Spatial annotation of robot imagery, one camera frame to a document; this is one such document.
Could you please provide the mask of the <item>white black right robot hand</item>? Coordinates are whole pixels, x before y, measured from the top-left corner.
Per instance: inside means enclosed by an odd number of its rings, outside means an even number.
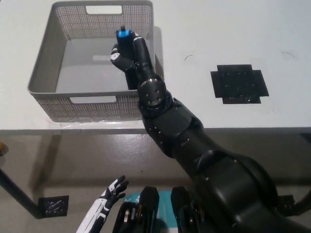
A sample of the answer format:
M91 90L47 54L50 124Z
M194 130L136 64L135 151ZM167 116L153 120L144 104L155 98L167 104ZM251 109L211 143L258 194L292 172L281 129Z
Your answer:
M125 73L129 89L136 89L149 75L155 75L146 41L132 30L116 31L116 38L110 61Z

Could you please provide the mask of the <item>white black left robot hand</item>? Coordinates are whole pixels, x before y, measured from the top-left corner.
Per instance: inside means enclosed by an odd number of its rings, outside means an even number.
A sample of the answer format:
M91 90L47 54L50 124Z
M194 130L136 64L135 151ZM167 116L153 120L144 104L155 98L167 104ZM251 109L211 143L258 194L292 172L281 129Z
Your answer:
M99 233L105 224L112 206L125 197L129 182L125 180L125 176L117 178L113 181L105 191L94 201L80 226L77 233Z

